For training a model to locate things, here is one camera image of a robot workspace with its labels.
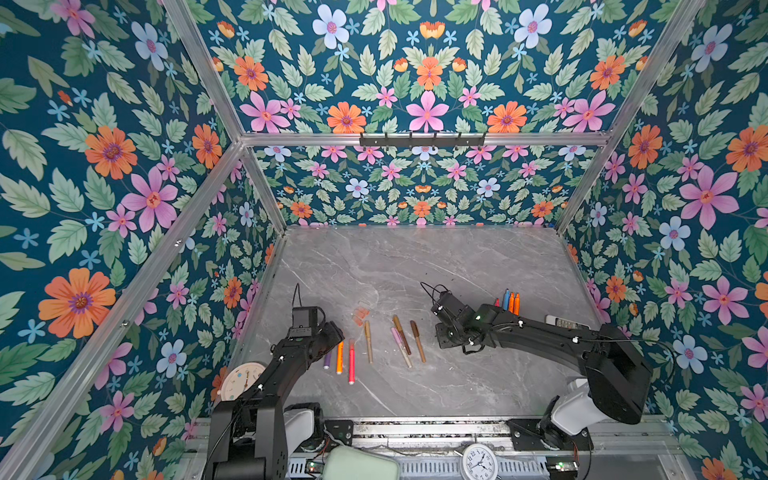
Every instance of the aluminum frame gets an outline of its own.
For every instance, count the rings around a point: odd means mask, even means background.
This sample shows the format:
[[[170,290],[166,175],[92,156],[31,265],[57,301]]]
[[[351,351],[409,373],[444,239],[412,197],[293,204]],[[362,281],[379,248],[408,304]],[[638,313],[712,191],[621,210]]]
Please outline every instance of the aluminum frame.
[[[162,280],[178,254],[179,246],[190,236],[242,153],[242,145],[234,144],[221,156],[219,163],[208,174],[99,328],[56,383],[44,407],[5,454],[0,462],[0,478],[29,480],[35,473],[39,463],[50,452],[82,404],[83,398],[91,390],[96,376],[107,365],[125,337],[128,327],[144,308],[152,290]]]
[[[696,14],[704,7],[706,1],[680,0],[680,3],[677,4],[670,21],[664,27],[661,35],[659,35],[654,49],[648,55],[648,63],[646,63],[640,75],[637,76],[637,81],[627,98],[624,99],[624,103],[621,104],[619,112],[608,129],[607,145],[595,154],[587,171],[581,176],[581,180],[576,186],[574,193],[568,199],[568,206],[560,216],[556,226],[560,235],[565,235],[568,225],[571,224],[576,212],[587,198],[594,182],[603,171],[605,163],[616,151],[616,147],[618,147],[621,138],[624,136],[624,132],[632,125],[632,121],[640,110],[640,106],[656,84],[661,71],[667,65],[667,62],[682,41],[685,32],[691,27]]]

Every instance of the green leaf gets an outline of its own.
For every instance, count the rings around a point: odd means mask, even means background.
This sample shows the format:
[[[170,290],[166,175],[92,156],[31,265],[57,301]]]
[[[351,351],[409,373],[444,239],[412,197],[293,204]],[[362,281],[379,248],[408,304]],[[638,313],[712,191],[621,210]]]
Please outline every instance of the green leaf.
[[[6,130],[2,135],[2,146],[8,149],[13,160],[20,168],[26,168],[42,180],[43,167],[48,164],[45,160],[45,150],[38,144],[38,139],[21,130]]]

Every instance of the pink marker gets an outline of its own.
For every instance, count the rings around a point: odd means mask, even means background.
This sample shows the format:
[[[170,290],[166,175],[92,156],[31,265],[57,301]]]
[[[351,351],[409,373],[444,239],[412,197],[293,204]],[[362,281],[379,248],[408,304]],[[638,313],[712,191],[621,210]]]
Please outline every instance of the pink marker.
[[[402,358],[406,359],[406,365],[408,366],[408,368],[412,369],[413,364],[411,363],[411,359],[408,358],[408,353],[406,352],[405,346],[402,344],[402,339],[400,338],[400,334],[397,333],[397,329],[395,327],[392,327],[391,330],[392,330],[392,336],[395,337],[395,341],[397,342],[397,346],[400,347]]]

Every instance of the orange flower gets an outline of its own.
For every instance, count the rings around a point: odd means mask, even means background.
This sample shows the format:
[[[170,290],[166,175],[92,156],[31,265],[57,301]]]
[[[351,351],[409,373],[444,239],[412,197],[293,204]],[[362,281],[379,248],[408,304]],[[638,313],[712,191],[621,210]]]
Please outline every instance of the orange flower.
[[[435,85],[440,84],[442,67],[438,65],[437,58],[427,57],[416,69],[416,74],[419,76],[416,79],[419,85],[423,86],[425,90],[432,90]]]
[[[619,303],[627,296],[627,286],[624,285],[624,280],[617,276],[612,276],[608,279],[605,291],[608,294],[608,298],[616,303]]]
[[[643,30],[645,30],[645,25],[648,25],[648,22],[645,20],[638,20],[633,23],[632,26],[629,27],[629,36],[632,38],[637,37]]]
[[[738,138],[734,138],[728,145],[730,153],[725,156],[725,161],[733,165],[737,172],[754,172],[763,166],[764,161],[768,161],[768,125],[758,125],[757,130],[752,127],[745,128],[739,133]]]
[[[453,63],[451,63],[451,68],[456,72],[464,71],[467,68],[467,62],[463,58],[456,57],[453,59]]]
[[[619,81],[619,75],[624,73],[625,67],[623,55],[620,55],[618,58],[616,58],[616,55],[611,55],[605,61],[601,61],[594,68],[592,75],[589,76],[589,79],[592,80],[592,88],[605,90],[610,87]]]
[[[633,167],[643,170],[659,158],[656,150],[661,148],[660,133],[661,129],[656,125],[653,127],[646,125],[634,135],[632,145],[629,147],[629,155],[632,157],[629,163]]]
[[[440,38],[445,33],[445,24],[443,22],[424,22],[419,25],[419,31],[424,38]]]
[[[125,132],[115,127],[99,127],[98,136],[88,135],[85,144],[85,158],[92,164],[96,164],[96,170],[102,177],[111,175],[114,180],[120,180],[123,174],[133,171],[131,165],[135,165],[137,157],[134,142],[125,138]]]
[[[523,105],[518,106],[518,102],[510,101],[506,108],[499,105],[493,110],[493,115],[488,117],[488,129],[492,134],[514,134],[520,131],[520,127],[525,125],[528,117],[523,117],[527,110]]]
[[[418,216],[419,216],[419,217],[421,217],[421,218],[424,218],[424,217],[426,217],[427,215],[429,215],[429,209],[430,209],[430,208],[431,208],[431,207],[429,206],[429,204],[428,204],[428,203],[426,203],[426,202],[424,202],[424,201],[422,201],[422,202],[418,202],[418,203],[416,204],[416,206],[415,206],[415,207],[413,207],[413,213],[414,213],[414,214],[416,214],[416,215],[418,215]]]
[[[736,480],[736,474],[717,458],[705,458],[701,467],[701,475],[707,480]]]
[[[578,250],[576,250],[576,247],[569,243],[568,252],[571,253],[571,258],[574,259],[574,263],[578,264]]]
[[[194,128],[195,136],[192,137],[192,146],[197,149],[197,159],[205,164],[205,168],[211,169],[219,163],[221,157],[221,145],[219,136],[210,129],[208,124],[197,125]]]
[[[162,453],[165,451],[165,446],[168,444],[168,438],[163,437],[160,440],[157,440],[157,443],[154,444],[154,447],[152,448],[152,455],[159,456],[162,455]]]
[[[293,202],[293,205],[290,206],[290,210],[291,213],[298,218],[309,218],[312,216],[312,209],[304,202]]]
[[[395,70],[399,72],[404,72],[408,70],[408,61],[404,58],[400,58],[398,61],[395,62]]]
[[[270,264],[272,261],[272,254],[275,253],[275,244],[270,243],[270,245],[266,248],[266,256],[264,257],[264,263],[267,265]]]
[[[264,66],[261,62],[254,62],[251,57],[238,58],[235,60],[235,74],[240,77],[241,84],[247,85],[254,91],[266,90],[266,84],[270,83],[270,78],[264,73]]]
[[[224,305],[227,308],[234,308],[240,301],[240,294],[243,292],[243,283],[236,276],[230,278],[227,286],[224,288]]]
[[[210,401],[215,402],[216,397],[219,396],[221,386],[224,384],[224,379],[227,377],[227,367],[223,366],[219,370],[219,374],[214,378],[214,389],[210,391]]]
[[[114,288],[105,288],[109,279],[96,272],[91,277],[87,268],[69,270],[69,281],[57,276],[45,286],[45,292],[54,299],[43,300],[38,304],[40,320],[54,320],[48,325],[48,331],[63,338],[72,331],[76,339],[91,335],[94,323],[101,321],[109,313],[104,306],[114,304]]]
[[[533,216],[534,217],[546,217],[547,215],[552,213],[552,210],[554,209],[554,204],[550,201],[542,201],[539,204],[536,204],[535,207],[533,207]]]
[[[366,118],[361,114],[357,105],[349,106],[345,101],[339,102],[339,106],[332,106],[328,110],[328,126],[333,128],[334,134],[361,134]]]

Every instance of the marker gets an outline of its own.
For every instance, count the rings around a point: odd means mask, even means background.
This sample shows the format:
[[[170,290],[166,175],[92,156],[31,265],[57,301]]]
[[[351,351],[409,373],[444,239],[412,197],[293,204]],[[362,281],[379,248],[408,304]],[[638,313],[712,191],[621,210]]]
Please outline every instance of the marker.
[[[336,374],[341,375],[344,368],[344,342],[341,342],[336,351]]]
[[[355,385],[355,340],[349,341],[349,384]]]
[[[391,330],[392,330],[392,336],[395,337],[397,346],[400,348],[400,353],[402,353],[402,358],[406,359],[406,365],[408,366],[408,368],[412,369],[413,364],[411,363],[411,359],[408,358],[408,353],[406,353],[406,348],[402,345],[400,334],[397,333],[397,329],[395,327],[392,327]]]

